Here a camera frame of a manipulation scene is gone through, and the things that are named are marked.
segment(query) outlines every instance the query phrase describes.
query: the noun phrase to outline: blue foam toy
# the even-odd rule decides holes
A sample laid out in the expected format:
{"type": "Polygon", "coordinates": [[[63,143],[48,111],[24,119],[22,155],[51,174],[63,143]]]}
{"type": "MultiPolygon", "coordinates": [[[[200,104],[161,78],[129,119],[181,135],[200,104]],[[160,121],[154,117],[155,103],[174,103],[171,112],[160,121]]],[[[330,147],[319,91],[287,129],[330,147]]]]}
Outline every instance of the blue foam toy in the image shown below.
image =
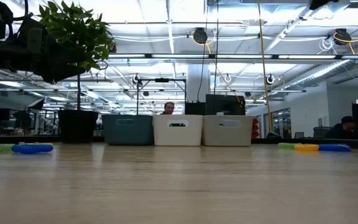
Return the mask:
{"type": "Polygon", "coordinates": [[[22,154],[35,154],[40,152],[50,152],[53,146],[48,144],[19,144],[12,147],[12,151],[22,154]]]}
{"type": "Polygon", "coordinates": [[[319,145],[319,151],[350,152],[351,147],[347,144],[321,144],[319,145]]]}

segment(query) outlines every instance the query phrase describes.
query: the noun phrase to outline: bin handle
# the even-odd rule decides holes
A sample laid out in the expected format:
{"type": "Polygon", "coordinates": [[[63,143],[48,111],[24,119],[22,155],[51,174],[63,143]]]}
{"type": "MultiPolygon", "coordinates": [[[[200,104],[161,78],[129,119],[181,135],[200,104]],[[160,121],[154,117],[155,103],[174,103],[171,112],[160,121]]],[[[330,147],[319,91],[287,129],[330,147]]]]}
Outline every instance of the bin handle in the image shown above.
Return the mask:
{"type": "Polygon", "coordinates": [[[118,125],[118,126],[135,125],[135,120],[134,119],[117,119],[116,125],[118,125]]]}
{"type": "Polygon", "coordinates": [[[219,122],[220,128],[240,128],[241,121],[232,119],[223,119],[219,122]]]}
{"type": "Polygon", "coordinates": [[[189,121],[187,121],[187,120],[168,120],[167,126],[173,127],[173,128],[185,128],[185,127],[189,126],[189,121]]]}

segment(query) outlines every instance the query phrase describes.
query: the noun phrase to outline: table surface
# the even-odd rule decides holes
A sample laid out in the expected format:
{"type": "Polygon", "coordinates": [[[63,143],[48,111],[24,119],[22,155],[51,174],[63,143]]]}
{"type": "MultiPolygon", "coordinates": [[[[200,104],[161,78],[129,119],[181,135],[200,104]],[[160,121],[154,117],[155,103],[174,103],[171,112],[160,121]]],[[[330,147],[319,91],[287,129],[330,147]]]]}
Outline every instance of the table surface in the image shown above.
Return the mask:
{"type": "Polygon", "coordinates": [[[0,223],[358,223],[358,150],[55,144],[0,155],[0,223]]]}

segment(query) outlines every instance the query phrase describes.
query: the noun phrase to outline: potted plant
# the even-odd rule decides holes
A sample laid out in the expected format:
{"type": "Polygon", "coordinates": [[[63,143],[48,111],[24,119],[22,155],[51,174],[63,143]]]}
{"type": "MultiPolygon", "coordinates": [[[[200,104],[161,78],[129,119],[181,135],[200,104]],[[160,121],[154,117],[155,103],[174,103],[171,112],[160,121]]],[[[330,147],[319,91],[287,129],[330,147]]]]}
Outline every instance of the potted plant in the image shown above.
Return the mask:
{"type": "MultiPolygon", "coordinates": [[[[108,48],[115,45],[108,24],[102,21],[102,14],[94,17],[93,10],[87,11],[74,3],[69,7],[64,1],[61,6],[49,1],[47,5],[40,5],[39,11],[40,23],[59,45],[85,53],[86,60],[76,66],[85,68],[87,72],[91,68],[101,69],[101,62],[109,57],[108,48]]],[[[98,113],[81,111],[80,101],[77,103],[77,110],[59,111],[63,142],[90,142],[93,138],[98,113]]]]}

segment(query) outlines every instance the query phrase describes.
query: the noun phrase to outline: person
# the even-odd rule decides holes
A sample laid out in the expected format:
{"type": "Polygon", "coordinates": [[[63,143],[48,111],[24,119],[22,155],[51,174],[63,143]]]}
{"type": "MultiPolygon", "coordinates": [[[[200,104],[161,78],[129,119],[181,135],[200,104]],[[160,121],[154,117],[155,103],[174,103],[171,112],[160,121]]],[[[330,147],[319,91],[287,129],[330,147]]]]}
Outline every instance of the person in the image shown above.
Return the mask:
{"type": "Polygon", "coordinates": [[[164,112],[162,114],[171,115],[173,113],[173,110],[175,109],[175,104],[172,102],[166,102],[164,104],[164,112]]]}
{"type": "Polygon", "coordinates": [[[358,139],[353,132],[356,128],[356,122],[352,116],[345,116],[342,118],[340,124],[336,124],[328,131],[326,138],[329,139],[358,139]]]}

